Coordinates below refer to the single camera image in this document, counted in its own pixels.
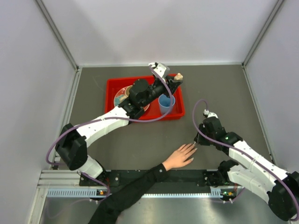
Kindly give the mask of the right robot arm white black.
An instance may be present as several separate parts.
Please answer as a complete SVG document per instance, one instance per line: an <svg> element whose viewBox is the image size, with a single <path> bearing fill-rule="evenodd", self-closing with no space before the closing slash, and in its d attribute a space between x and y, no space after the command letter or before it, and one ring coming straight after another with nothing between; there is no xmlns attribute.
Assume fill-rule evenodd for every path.
<svg viewBox="0 0 299 224"><path fill-rule="evenodd" d="M222 184L231 182L243 186L261 199L281 220L299 219L299 174L277 167L234 132L226 132L216 113L204 111L204 120L196 126L197 144L213 145L230 160L218 167Z"/></svg>

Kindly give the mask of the person's hand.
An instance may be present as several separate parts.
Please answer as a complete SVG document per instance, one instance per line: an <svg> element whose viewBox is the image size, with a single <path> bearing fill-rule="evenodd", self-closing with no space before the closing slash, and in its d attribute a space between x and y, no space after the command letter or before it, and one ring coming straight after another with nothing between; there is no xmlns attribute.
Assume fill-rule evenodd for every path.
<svg viewBox="0 0 299 224"><path fill-rule="evenodd" d="M194 143L184 144L175 150L162 164L166 171L182 168L193 161L192 155L197 151Z"/></svg>

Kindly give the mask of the nail polish bottle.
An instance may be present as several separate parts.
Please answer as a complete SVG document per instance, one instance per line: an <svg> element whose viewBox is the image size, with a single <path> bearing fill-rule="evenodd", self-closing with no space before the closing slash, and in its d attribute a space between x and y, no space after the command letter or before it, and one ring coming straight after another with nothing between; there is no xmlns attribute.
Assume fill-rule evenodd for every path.
<svg viewBox="0 0 299 224"><path fill-rule="evenodd" d="M178 73L175 77L174 77L175 81L182 81L183 80L183 75L181 73Z"/></svg>

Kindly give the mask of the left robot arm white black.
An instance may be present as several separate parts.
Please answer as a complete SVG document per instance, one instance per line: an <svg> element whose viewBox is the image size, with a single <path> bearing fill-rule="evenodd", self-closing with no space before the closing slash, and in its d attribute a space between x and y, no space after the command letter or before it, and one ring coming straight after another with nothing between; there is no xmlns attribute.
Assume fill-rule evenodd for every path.
<svg viewBox="0 0 299 224"><path fill-rule="evenodd" d="M111 131L140 119L147 105L162 95L174 94L182 82L180 73L163 79L156 77L152 84L145 79L136 80L128 95L111 111L77 128L72 124L65 125L54 144L56 152L69 170L86 173L94 184L103 184L106 179L104 168L88 155L88 147Z"/></svg>

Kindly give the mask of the black sleeved forearm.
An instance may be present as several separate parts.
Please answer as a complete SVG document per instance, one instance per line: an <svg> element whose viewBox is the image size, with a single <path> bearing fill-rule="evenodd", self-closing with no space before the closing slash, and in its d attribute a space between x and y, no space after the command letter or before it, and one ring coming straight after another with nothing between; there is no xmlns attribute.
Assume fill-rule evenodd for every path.
<svg viewBox="0 0 299 224"><path fill-rule="evenodd" d="M90 224L114 224L119 215L134 205L155 183L168 178L168 173L159 164L148 170L143 176L132 181L100 203L91 217Z"/></svg>

